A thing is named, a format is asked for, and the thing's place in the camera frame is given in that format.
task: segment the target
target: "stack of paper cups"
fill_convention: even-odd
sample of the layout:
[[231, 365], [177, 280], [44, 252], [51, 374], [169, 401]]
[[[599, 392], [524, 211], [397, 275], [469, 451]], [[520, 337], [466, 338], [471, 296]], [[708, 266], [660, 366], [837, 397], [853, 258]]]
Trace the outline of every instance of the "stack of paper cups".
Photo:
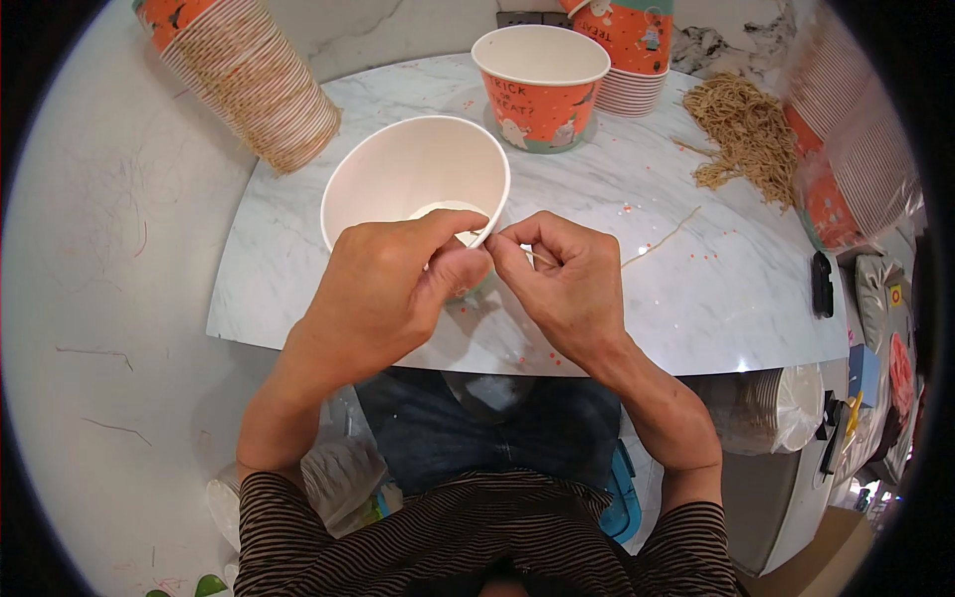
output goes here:
[[574, 31], [610, 54], [595, 107], [622, 117], [652, 112], [669, 72], [672, 0], [590, 0], [574, 13]]
[[339, 110], [259, 0], [133, 8], [162, 61], [279, 174], [304, 166], [338, 131]]

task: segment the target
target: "jeans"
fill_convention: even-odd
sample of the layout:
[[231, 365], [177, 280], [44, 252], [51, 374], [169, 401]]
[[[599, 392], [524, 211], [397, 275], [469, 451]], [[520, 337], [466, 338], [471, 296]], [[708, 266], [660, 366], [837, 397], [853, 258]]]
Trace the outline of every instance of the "jeans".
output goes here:
[[389, 367], [355, 386], [406, 497], [466, 471], [525, 468], [605, 489], [620, 434], [620, 398], [586, 377], [540, 377], [506, 420], [479, 421], [438, 371]]

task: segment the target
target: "person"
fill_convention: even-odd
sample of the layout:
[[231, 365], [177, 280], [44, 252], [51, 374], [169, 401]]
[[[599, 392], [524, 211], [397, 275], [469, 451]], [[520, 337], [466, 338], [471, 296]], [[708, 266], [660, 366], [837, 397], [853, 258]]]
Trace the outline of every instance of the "person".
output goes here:
[[[238, 596], [735, 595], [719, 440], [699, 398], [626, 333], [616, 239], [545, 211], [483, 248], [454, 237], [487, 224], [436, 210], [339, 238], [244, 414]], [[532, 264], [522, 244], [553, 265]], [[590, 375], [538, 380], [493, 424], [471, 417], [440, 372], [390, 367], [492, 261], [554, 349]], [[335, 540], [299, 461], [322, 402], [347, 384], [405, 502]], [[621, 404], [664, 467], [660, 518], [636, 556], [598, 524]]]

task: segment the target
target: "power outlet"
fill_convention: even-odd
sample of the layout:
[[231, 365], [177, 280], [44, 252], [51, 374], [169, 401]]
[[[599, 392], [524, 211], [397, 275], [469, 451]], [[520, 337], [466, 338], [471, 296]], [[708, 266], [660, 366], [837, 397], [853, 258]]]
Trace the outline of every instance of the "power outlet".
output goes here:
[[543, 25], [543, 12], [498, 13], [498, 29], [514, 25]]
[[554, 27], [563, 27], [564, 29], [569, 30], [574, 29], [574, 22], [567, 18], [566, 12], [544, 12], [543, 24], [552, 25]]

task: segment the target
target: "left hand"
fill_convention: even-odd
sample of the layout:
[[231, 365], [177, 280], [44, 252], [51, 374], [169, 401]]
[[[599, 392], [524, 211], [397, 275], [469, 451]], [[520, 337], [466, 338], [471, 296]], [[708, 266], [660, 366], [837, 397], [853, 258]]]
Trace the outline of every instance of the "left hand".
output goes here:
[[444, 302], [491, 270], [483, 247], [468, 250], [454, 235], [487, 224], [473, 211], [436, 209], [418, 220], [346, 229], [275, 373], [325, 397], [427, 342]]

